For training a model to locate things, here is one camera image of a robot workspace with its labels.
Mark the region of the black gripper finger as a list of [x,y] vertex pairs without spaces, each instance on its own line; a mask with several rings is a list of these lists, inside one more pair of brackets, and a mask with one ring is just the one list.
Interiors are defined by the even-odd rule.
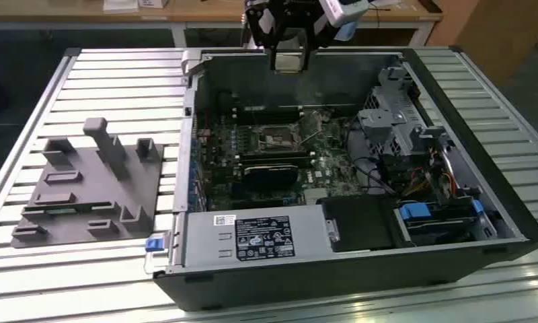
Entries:
[[319,48],[328,47],[336,34],[336,28],[331,26],[327,20],[316,20],[304,28],[304,42],[302,53],[302,70],[308,68],[311,54]]
[[276,47],[280,40],[280,5],[246,5],[244,17],[254,44],[263,48],[270,70],[275,70]]

